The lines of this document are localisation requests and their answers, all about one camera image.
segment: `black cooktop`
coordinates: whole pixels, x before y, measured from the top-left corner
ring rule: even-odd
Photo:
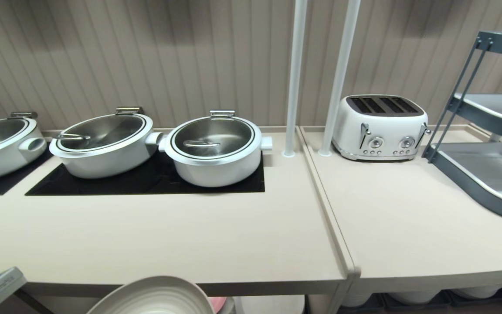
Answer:
[[[12,187],[19,183],[22,179],[24,179],[27,175],[29,175],[34,169],[42,165],[45,161],[50,159],[52,154],[50,153],[50,149],[46,148],[44,153],[40,155],[36,160],[28,165],[13,171],[12,173],[8,173],[2,177],[0,177],[0,195],[7,193]]]
[[[156,152],[140,166],[102,179],[74,177],[63,164],[60,164],[26,195],[145,195],[264,191],[265,174],[262,157],[259,168],[245,180],[227,187],[204,188],[184,181],[177,174],[173,160],[166,153]]]

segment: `toaster knob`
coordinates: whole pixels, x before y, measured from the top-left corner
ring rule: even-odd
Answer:
[[[416,141],[413,137],[405,137],[400,141],[400,147],[402,148],[410,148],[414,145]]]
[[[369,146],[371,148],[379,148],[385,143],[382,137],[373,137],[373,139],[369,142]]]

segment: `ribbed wall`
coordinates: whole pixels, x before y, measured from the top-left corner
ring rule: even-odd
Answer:
[[[326,119],[347,2],[310,0],[299,124]],[[0,118],[63,129],[118,106],[159,127],[210,109],[285,124],[293,0],[0,0]],[[343,95],[392,93],[434,121],[502,0],[363,0]],[[502,56],[473,91],[502,92]]]

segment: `beige countertop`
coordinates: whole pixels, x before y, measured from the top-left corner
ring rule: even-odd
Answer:
[[[58,284],[169,274],[199,284],[302,283],[312,293],[323,291],[318,282],[334,286],[346,270],[300,138],[286,158],[285,134],[264,135],[274,141],[265,193],[24,196],[60,164],[52,157],[0,196],[0,271],[18,266],[30,282]]]
[[[426,159],[361,163],[322,157],[322,129],[301,128],[354,265],[359,292],[502,283],[502,217]],[[480,141],[450,131],[447,142]]]

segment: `toaster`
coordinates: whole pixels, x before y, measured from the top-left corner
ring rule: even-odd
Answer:
[[[429,133],[427,114],[409,99],[352,95],[340,102],[332,143],[351,160],[410,160]]]

